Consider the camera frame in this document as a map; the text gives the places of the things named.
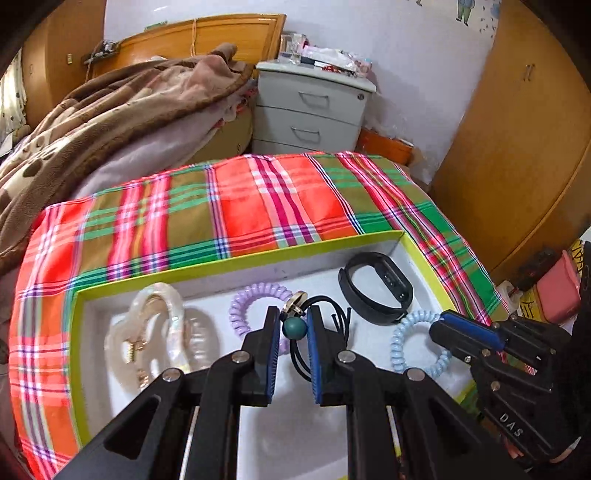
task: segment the wooden headboard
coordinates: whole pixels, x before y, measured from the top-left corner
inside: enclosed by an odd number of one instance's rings
[[[220,43],[236,44],[235,60],[257,64],[261,60],[277,58],[281,32],[285,24],[283,14],[234,14],[196,19],[195,52],[207,53]],[[165,25],[134,35],[121,41],[119,54],[97,61],[93,77],[127,65],[147,61],[155,55],[167,59],[190,56],[193,39],[193,20]]]

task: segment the fitness tracker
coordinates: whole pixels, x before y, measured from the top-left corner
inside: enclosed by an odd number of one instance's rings
[[[400,302],[400,308],[378,303],[359,291],[351,280],[351,269],[363,265],[373,267],[388,290]],[[355,255],[339,271],[339,285],[351,308],[361,318],[376,325],[399,323],[408,313],[413,302],[413,286],[390,257],[377,252],[363,252]]]

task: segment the light blue spiral hair tie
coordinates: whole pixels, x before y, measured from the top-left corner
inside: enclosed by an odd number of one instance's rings
[[[392,347],[390,349],[390,358],[392,360],[392,367],[396,373],[403,373],[407,368],[412,365],[407,365],[404,359],[404,352],[402,348],[404,346],[404,339],[410,329],[412,329],[417,323],[425,322],[432,324],[438,321],[440,318],[439,313],[430,312],[427,310],[417,310],[416,312],[409,313],[400,324],[396,325],[394,334],[392,335]],[[449,367],[449,361],[452,358],[452,353],[449,350],[443,350],[437,362],[432,366],[423,368],[424,372],[431,377],[436,379]]]

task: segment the white box tray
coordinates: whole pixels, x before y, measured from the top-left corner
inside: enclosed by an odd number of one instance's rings
[[[84,443],[89,441],[133,399],[108,371],[103,346],[109,327],[122,320],[137,291],[156,281],[171,283],[183,297],[187,314],[209,325],[212,335],[208,348],[213,358],[238,350],[242,345],[242,339],[230,325],[228,309],[234,295],[245,286],[260,281],[276,281],[291,291],[304,290],[310,296],[327,295],[345,309],[348,304],[339,288],[337,275],[346,261],[359,251],[378,251],[394,260],[413,285],[414,298],[410,311],[424,309],[440,312],[453,308],[434,271],[412,240],[402,232],[383,232],[314,245],[316,250],[324,252],[314,254],[314,249],[306,249],[312,245],[304,245],[294,247],[292,254],[288,252],[292,249],[284,249],[250,255],[258,257],[254,263],[260,265],[249,268],[240,268],[243,265],[237,262],[239,258],[230,259],[214,262],[225,262],[225,266],[217,269],[224,272],[213,275],[195,274],[196,269],[205,267],[197,265],[181,275],[191,277],[194,274],[195,278],[183,281],[171,280],[179,278],[179,274],[169,271],[148,275],[141,280],[118,282],[115,291],[133,287],[126,293],[101,297],[101,287],[81,291],[76,300],[77,313],[74,313],[79,340],[73,340],[72,346],[72,392],[81,440]],[[274,261],[279,257],[284,260]],[[233,270],[230,262],[239,269]],[[208,265],[207,269],[211,272],[212,266]],[[358,269],[353,273],[353,280],[370,298],[397,306],[392,294],[371,267]],[[262,327],[267,307],[271,304],[280,306],[280,303],[274,299],[257,300],[248,310],[253,330]],[[325,325],[334,328],[330,305],[323,303],[320,308]],[[417,326],[417,333],[408,338],[404,350],[408,364],[417,367],[432,364],[441,351],[430,340],[428,326],[422,327]],[[349,348],[372,360],[377,367],[392,370],[390,343],[393,331],[393,326],[373,325],[353,311]],[[303,340],[301,349],[306,358],[305,343],[306,340]],[[469,386],[471,376],[467,365],[452,359],[450,369],[437,381],[450,395],[459,398]],[[272,404],[268,408],[242,408],[238,479],[336,480],[346,474],[345,408],[320,408],[315,405],[310,383],[298,376],[289,355],[281,356]]]

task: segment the purple spiral hair tie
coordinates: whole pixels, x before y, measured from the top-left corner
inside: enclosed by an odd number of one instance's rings
[[[270,297],[283,302],[289,300],[292,293],[278,283],[253,283],[241,292],[237,293],[230,304],[230,323],[240,338],[251,332],[251,326],[246,320],[246,311],[255,300]],[[290,343],[287,338],[281,338],[279,354],[283,355],[289,351]]]

